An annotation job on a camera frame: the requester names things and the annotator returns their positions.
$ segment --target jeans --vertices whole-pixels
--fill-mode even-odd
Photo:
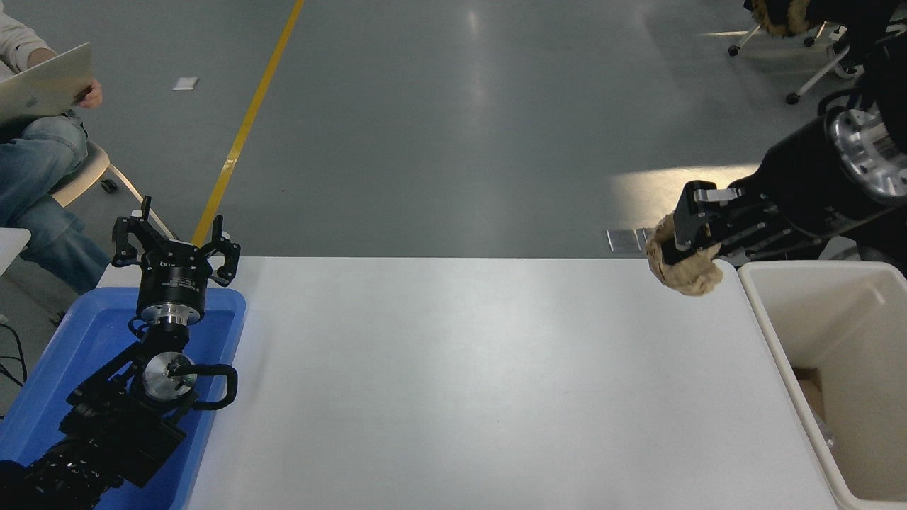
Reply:
[[[49,192],[87,153],[87,135],[74,113],[42,117],[0,140],[0,227],[28,229],[32,238],[20,256],[79,294],[94,289],[111,258]]]

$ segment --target chair leg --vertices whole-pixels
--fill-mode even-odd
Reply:
[[[752,39],[753,35],[756,35],[756,32],[758,32],[758,31],[759,31],[759,24],[755,24],[753,26],[753,28],[749,29],[749,32],[747,32],[743,37],[740,38],[739,41],[737,41],[737,44],[734,44],[733,46],[727,48],[727,54],[729,54],[731,56],[736,56],[738,53],[740,53],[740,48],[742,48],[744,46],[744,44],[746,44],[750,39]]]
[[[844,48],[842,52],[835,55],[834,59],[832,59],[831,62],[820,69],[818,73],[814,74],[813,77],[810,78],[806,83],[804,83],[802,87],[797,89],[796,92],[788,94],[787,103],[797,104],[800,101],[800,98],[803,97],[803,94],[809,92],[809,89],[813,88],[813,85],[815,85],[823,76],[828,74],[829,71],[831,71],[839,62],[841,62],[841,59],[843,59],[844,56],[847,55],[847,51],[849,49],[850,48]]]
[[[126,188],[130,191],[130,193],[132,193],[132,196],[135,197],[135,200],[139,201],[139,203],[141,203],[144,200],[144,197],[141,195],[141,193],[139,193],[138,190],[135,189],[135,186],[132,185],[132,182],[130,182],[130,180],[127,179],[126,176],[123,175],[123,173],[120,172],[120,170],[117,167],[113,166],[112,163],[110,166],[107,167],[107,171],[112,173],[113,175],[115,175],[116,178],[119,179],[120,182],[122,182],[123,186],[126,186]],[[177,239],[177,237],[173,234],[173,232],[171,232],[170,229],[168,229],[167,226],[164,225],[164,222],[161,221],[161,218],[158,217],[157,212],[154,212],[154,210],[151,210],[151,211],[149,211],[149,215],[151,216],[151,219],[154,220],[158,224],[158,227],[161,228],[161,230],[163,231],[163,234],[168,239]]]
[[[818,41],[819,38],[822,37],[822,33],[825,31],[826,25],[828,25],[827,21],[823,22],[821,25],[819,25],[819,30],[817,30],[815,32],[815,35],[810,35],[809,37],[806,37],[803,40],[803,45],[808,48],[808,47],[811,47],[813,44],[815,44],[815,42]]]

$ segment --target concrete floor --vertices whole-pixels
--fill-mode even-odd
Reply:
[[[5,7],[58,51],[93,44],[105,100],[86,127],[189,239],[293,4]],[[759,34],[730,58],[751,23],[706,0],[307,0],[219,213],[246,255],[638,256],[605,229],[653,226],[688,180],[752,172],[849,84],[785,104],[827,41]],[[196,90],[172,91],[181,76]],[[71,208],[109,246],[136,203],[95,188]],[[49,310],[75,298],[21,261],[9,273]],[[8,282],[0,313],[33,365],[46,314]],[[14,395],[0,381],[0,413]]]

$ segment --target white tabletop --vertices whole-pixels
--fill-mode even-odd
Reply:
[[[644,260],[245,258],[188,508],[833,509],[721,264],[696,299]]]
[[[31,237],[32,233],[26,229],[0,228],[0,274],[19,256]]]

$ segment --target silver laptop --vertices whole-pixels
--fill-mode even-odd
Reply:
[[[59,115],[91,84],[92,49],[85,43],[0,82],[0,126]]]

